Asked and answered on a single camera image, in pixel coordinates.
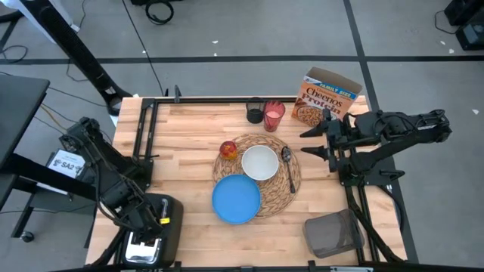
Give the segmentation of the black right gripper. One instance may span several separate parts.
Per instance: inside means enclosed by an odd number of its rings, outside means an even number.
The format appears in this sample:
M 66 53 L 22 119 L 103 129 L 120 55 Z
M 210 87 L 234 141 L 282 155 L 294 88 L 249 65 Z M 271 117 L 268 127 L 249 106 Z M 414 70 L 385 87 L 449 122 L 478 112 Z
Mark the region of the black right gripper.
M 328 161 L 330 172 L 350 173 L 349 159 L 345 157 L 345 151 L 349 149 L 350 113 L 346 113 L 342 120 L 332 119 L 329 109 L 323 110 L 323 120 L 314 128 L 303 132 L 301 138 L 320 137 L 326 134 L 327 145 L 320 147 L 303 147 L 301 151 L 308 153 L 324 161 Z

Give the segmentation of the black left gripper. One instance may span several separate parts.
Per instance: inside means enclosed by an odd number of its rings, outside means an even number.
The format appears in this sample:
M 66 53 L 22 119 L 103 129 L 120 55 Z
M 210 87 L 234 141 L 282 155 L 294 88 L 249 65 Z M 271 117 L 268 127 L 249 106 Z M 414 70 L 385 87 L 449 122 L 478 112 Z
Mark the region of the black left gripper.
M 169 202 L 140 202 L 126 207 L 126 227 L 133 233 L 129 235 L 129 246 L 149 246 L 158 250 L 166 227 L 161 220 L 169 214 Z

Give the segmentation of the dark metal spoon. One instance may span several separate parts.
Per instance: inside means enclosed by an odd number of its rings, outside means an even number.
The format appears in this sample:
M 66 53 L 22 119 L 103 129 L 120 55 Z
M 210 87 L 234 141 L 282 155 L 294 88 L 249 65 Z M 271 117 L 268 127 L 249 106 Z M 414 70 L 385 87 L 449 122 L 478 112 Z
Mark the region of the dark metal spoon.
M 291 159 L 291 150 L 288 146 L 285 146 L 281 150 L 281 158 L 284 162 L 284 164 L 287 167 L 287 173 L 288 173 L 288 179 L 289 179 L 289 186 L 290 186 L 290 192 L 292 194 L 295 194 L 296 188 L 292 179 L 292 174 L 290 170 L 290 159 Z

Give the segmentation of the Cheerios Protein cereal box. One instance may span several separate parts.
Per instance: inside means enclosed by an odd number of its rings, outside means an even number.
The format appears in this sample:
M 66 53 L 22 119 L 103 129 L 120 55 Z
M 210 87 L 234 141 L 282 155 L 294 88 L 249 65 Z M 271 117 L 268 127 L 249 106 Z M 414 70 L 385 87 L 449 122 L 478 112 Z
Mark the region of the Cheerios Protein cereal box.
M 311 127 L 323 119 L 323 110 L 332 119 L 342 119 L 362 89 L 351 79 L 314 66 L 303 77 L 291 116 Z

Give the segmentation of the red translucent cup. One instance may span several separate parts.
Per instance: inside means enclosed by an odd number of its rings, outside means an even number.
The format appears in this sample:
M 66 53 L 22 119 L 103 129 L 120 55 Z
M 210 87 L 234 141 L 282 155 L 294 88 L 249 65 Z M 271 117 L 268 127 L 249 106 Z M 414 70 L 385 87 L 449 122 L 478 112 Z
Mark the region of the red translucent cup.
M 267 132 L 276 131 L 284 114 L 285 106 L 281 101 L 267 101 L 264 108 L 264 129 Z

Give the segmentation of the white bowl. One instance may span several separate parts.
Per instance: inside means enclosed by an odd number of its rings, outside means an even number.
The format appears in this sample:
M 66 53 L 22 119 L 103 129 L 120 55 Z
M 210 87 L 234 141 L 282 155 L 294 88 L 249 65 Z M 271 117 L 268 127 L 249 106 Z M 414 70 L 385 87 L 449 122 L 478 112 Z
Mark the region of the white bowl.
M 256 181 L 266 181 L 275 176 L 279 168 L 277 154 L 268 146 L 249 147 L 242 155 L 244 173 Z

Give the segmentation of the red and yellow apple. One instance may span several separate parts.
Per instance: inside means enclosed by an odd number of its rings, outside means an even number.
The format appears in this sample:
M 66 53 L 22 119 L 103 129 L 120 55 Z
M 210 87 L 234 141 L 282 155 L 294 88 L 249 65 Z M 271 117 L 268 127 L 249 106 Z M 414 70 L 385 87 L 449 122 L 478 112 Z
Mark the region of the red and yellow apple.
M 225 160 L 237 158 L 237 145 L 233 141 L 225 141 L 219 148 L 219 155 Z

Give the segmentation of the blue plate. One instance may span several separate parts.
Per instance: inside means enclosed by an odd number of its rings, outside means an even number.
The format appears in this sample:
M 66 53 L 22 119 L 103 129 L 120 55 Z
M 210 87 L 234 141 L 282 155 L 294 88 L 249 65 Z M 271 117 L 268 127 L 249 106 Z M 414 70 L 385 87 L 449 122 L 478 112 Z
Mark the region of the blue plate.
M 254 219 L 261 201 L 257 183 L 246 175 L 225 176 L 213 188 L 213 211 L 228 224 L 245 224 Z

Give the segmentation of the black and chrome toaster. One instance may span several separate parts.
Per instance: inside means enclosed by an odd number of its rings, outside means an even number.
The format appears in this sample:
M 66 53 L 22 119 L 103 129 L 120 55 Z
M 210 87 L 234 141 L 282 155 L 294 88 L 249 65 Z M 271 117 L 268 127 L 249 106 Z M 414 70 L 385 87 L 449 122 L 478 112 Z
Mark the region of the black and chrome toaster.
M 182 231 L 182 219 L 184 206 L 177 199 L 165 195 L 147 193 L 149 202 L 169 202 L 169 214 L 161 220 L 166 227 L 166 236 L 162 237 L 162 244 L 158 250 L 149 246 L 149 242 L 143 242 L 143 246 L 129 246 L 128 232 L 125 236 L 125 245 L 121 260 L 132 268 L 160 269 L 170 267 L 175 262 L 178 244 Z

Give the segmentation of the round woven placemat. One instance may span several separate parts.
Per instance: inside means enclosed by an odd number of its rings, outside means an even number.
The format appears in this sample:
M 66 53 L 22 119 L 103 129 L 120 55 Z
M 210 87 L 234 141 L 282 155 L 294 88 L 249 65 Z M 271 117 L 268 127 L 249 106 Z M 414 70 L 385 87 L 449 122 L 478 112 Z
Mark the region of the round woven placemat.
M 261 207 L 256 218 L 268 218 L 285 210 L 300 189 L 302 175 L 296 154 L 290 151 L 290 161 L 285 163 L 281 151 L 288 144 L 277 137 L 268 134 L 243 134 L 233 139 L 237 148 L 237 157 L 232 160 L 223 159 L 218 155 L 213 163 L 212 177 L 218 183 L 223 177 L 232 174 L 244 174 L 242 156 L 250 147 L 267 146 L 277 155 L 279 169 L 275 176 L 266 181 L 256 181 L 261 191 Z

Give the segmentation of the black mesh utensil cup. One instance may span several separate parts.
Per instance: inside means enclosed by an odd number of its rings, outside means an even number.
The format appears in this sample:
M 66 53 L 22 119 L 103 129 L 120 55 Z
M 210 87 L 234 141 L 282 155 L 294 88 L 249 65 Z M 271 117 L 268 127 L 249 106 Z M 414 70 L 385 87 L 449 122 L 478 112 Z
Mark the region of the black mesh utensil cup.
M 252 97 L 246 102 L 246 118 L 252 124 L 258 124 L 263 120 L 265 101 L 260 97 Z

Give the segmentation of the grey translucent plastic container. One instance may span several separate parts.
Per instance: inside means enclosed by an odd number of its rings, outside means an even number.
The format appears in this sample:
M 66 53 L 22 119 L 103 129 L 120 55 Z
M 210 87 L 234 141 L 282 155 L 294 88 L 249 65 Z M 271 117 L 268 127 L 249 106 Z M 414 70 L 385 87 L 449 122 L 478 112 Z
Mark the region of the grey translucent plastic container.
M 358 219 L 351 209 L 306 220 L 303 234 L 309 251 L 317 258 L 362 249 L 365 245 Z

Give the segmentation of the black desk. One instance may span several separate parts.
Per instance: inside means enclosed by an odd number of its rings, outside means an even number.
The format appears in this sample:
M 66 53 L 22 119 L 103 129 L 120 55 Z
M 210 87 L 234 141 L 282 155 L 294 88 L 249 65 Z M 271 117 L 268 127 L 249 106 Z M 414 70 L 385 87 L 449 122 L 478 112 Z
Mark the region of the black desk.
M 46 79 L 0 75 L 0 211 L 13 189 L 31 194 L 11 234 L 13 238 L 20 239 L 25 231 L 34 210 L 31 202 L 39 182 L 86 199 L 95 199 L 95 188 L 92 185 L 14 152 L 40 108 L 49 85 Z

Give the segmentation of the black equipment box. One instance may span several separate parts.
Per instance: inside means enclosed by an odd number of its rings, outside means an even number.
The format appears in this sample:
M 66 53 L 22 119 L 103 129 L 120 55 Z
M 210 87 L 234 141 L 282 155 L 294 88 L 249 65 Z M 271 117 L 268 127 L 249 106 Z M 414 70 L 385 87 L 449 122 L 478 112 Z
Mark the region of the black equipment box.
M 484 0 L 451 0 L 444 14 L 464 51 L 484 50 Z

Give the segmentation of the black stand leg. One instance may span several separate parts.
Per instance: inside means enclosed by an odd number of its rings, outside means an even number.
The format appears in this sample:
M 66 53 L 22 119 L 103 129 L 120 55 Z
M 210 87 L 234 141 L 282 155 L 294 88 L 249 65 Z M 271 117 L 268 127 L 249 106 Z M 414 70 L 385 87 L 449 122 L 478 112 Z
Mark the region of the black stand leg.
M 123 98 L 132 97 L 132 95 L 111 79 L 49 0 L 20 0 L 20 2 L 95 87 L 106 104 L 107 112 L 112 116 L 118 116 Z

